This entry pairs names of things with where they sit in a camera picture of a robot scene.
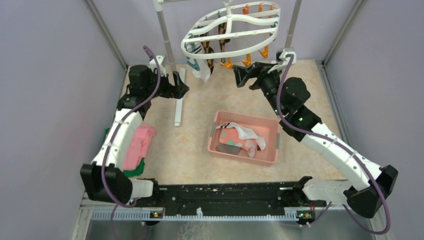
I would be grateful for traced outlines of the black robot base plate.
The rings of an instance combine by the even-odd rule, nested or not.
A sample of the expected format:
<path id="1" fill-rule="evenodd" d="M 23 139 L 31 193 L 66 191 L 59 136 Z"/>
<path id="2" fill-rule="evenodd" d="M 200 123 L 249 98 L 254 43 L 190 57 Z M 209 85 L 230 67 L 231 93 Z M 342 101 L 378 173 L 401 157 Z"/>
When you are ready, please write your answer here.
<path id="1" fill-rule="evenodd" d="M 324 200 L 308 200 L 295 181 L 160 185 L 136 201 L 155 220 L 260 220 L 312 223 Z"/>

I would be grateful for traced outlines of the white oval clip hanger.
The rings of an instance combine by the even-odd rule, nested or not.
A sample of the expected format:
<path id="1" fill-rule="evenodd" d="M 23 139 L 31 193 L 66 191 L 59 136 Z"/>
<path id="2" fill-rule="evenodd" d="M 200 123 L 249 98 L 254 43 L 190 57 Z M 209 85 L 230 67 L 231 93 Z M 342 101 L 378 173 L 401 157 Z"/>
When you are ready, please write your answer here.
<path id="1" fill-rule="evenodd" d="M 269 56 L 269 46 L 276 39 L 279 30 L 281 7 L 272 1 L 253 1 L 233 4 L 231 0 L 223 1 L 224 7 L 212 11 L 188 30 L 181 40 L 180 47 L 186 57 L 207 60 L 233 58 L 258 52 L 263 58 Z M 226 34 L 218 33 L 218 26 L 227 23 Z M 224 52 L 189 53 L 187 45 L 210 41 L 219 43 L 220 39 L 244 41 L 241 47 L 233 47 Z"/>

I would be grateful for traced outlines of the grey red striped sock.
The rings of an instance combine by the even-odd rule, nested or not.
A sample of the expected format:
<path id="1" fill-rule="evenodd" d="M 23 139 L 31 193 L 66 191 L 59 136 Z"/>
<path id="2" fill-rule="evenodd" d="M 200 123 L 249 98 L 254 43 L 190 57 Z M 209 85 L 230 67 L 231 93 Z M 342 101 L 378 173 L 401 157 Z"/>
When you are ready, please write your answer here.
<path id="1" fill-rule="evenodd" d="M 216 150 L 223 154 L 229 154 L 229 155 L 238 155 L 242 148 L 235 145 L 228 145 L 228 144 L 218 144 L 216 147 Z"/>

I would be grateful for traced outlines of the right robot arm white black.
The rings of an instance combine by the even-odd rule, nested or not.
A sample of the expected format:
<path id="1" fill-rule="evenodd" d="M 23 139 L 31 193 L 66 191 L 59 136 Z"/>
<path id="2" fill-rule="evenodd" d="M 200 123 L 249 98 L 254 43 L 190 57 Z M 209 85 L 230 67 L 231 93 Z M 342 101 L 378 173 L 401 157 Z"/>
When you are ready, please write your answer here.
<path id="1" fill-rule="evenodd" d="M 344 180 L 303 177 L 293 192 L 297 205 L 307 206 L 311 201 L 334 202 L 347 205 L 368 219 L 380 208 L 388 209 L 387 198 L 393 191 L 398 170 L 370 161 L 337 137 L 306 107 L 311 94 L 301 78 L 290 77 L 282 81 L 280 72 L 272 70 L 272 64 L 262 62 L 249 67 L 235 65 L 232 70 L 238 87 L 254 79 L 250 89 L 262 91 L 289 136 L 315 150 L 345 175 Z"/>

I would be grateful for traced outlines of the white black striped sock front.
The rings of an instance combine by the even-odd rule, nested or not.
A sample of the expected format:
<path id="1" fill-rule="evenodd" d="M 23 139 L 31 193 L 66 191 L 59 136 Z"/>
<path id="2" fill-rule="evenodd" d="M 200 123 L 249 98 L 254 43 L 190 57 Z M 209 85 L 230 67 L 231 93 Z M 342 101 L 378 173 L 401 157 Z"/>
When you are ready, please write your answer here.
<path id="1" fill-rule="evenodd" d="M 258 135 L 253 129 L 244 127 L 236 122 L 227 122 L 220 124 L 215 127 L 215 129 L 230 129 L 234 128 L 238 131 L 239 138 L 240 139 L 256 139 L 256 142 L 258 144 L 258 150 L 265 150 L 267 143 L 264 137 Z"/>

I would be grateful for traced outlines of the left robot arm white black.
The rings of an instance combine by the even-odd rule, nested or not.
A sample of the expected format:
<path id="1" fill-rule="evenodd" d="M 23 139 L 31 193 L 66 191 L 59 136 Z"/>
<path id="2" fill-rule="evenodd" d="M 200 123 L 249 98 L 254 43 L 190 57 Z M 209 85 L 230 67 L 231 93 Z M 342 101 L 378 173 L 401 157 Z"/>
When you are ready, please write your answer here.
<path id="1" fill-rule="evenodd" d="M 181 74 L 173 71 L 174 83 L 163 66 L 133 65 L 127 72 L 129 83 L 118 100 L 114 119 L 104 142 L 90 164 L 83 164 L 80 176 L 88 198 L 92 201 L 127 205 L 141 199 L 147 206 L 160 202 L 160 193 L 150 179 L 132 179 L 125 175 L 130 150 L 136 144 L 152 100 L 157 97 L 182 99 L 189 91 Z"/>

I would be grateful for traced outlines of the pink dotted sock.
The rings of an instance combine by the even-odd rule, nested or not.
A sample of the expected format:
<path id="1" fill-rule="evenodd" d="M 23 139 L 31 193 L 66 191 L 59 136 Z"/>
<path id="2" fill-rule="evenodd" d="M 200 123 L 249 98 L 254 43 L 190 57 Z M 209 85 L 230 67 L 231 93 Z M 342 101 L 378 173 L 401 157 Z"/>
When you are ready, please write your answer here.
<path id="1" fill-rule="evenodd" d="M 258 143 L 254 138 L 241 139 L 235 128 L 223 128 L 219 136 L 220 144 L 241 147 L 250 158 L 254 158 L 258 149 Z"/>

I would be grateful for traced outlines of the white black striped sock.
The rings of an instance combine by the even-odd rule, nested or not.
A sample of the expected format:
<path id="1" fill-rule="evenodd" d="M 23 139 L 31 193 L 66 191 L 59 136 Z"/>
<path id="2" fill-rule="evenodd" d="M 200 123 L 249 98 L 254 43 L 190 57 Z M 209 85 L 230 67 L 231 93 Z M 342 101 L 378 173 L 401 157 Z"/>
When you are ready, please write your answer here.
<path id="1" fill-rule="evenodd" d="M 215 127 L 215 129 L 230 129 L 234 128 L 238 131 L 239 138 L 240 139 L 256 139 L 256 142 L 258 144 L 258 150 L 265 150 L 267 143 L 264 137 L 258 135 L 253 129 L 244 127 L 236 122 L 227 122 L 220 124 Z"/>
<path id="2" fill-rule="evenodd" d="M 192 54 L 203 54 L 204 49 L 202 45 L 197 43 L 189 43 L 186 46 L 186 49 L 189 53 Z M 205 59 L 196 59 L 192 57 L 186 58 L 187 64 L 192 68 L 192 74 L 198 78 L 201 79 L 203 82 L 207 82 L 211 76 L 211 70 L 208 66 L 208 63 Z"/>

